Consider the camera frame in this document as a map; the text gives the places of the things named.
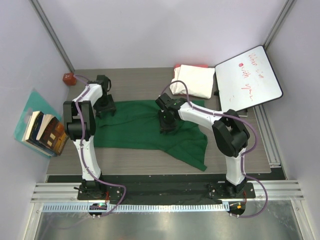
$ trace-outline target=dark green towel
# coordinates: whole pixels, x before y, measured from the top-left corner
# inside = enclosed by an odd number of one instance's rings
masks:
[[[204,107],[205,102],[194,103]],[[107,112],[95,118],[95,147],[162,150],[201,171],[206,170],[208,140],[197,124],[179,121],[175,131],[161,134],[159,107],[154,100],[121,101],[115,105],[114,116]]]

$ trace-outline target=brown book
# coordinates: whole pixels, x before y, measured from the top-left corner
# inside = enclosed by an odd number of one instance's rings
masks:
[[[64,125],[55,116],[46,114],[36,139],[57,155],[61,155],[68,138]]]

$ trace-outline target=wall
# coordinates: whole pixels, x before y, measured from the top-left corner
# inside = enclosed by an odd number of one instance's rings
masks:
[[[319,235],[320,1],[296,1],[267,53],[284,96],[265,105],[286,173],[298,179]]]
[[[216,65],[264,43],[286,0],[39,0],[75,69]]]
[[[59,112],[68,72],[28,0],[0,2],[0,183],[1,239],[22,239],[36,182],[48,159],[14,140],[14,130],[32,88]]]

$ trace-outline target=red object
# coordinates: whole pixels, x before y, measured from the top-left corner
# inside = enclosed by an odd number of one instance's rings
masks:
[[[181,67],[182,64],[176,64],[173,69]],[[200,67],[200,68],[208,68],[207,64],[184,64],[188,66]]]
[[[77,83],[77,79],[74,77],[72,72],[65,73],[62,80],[68,86],[74,86]]]

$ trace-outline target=folded white cloth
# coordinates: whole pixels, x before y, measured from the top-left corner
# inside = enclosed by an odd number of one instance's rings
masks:
[[[214,85],[214,68],[181,65],[174,69],[174,79],[184,82],[188,88],[189,95],[209,99],[211,98]],[[182,83],[176,82],[170,85],[173,95],[186,94]]]

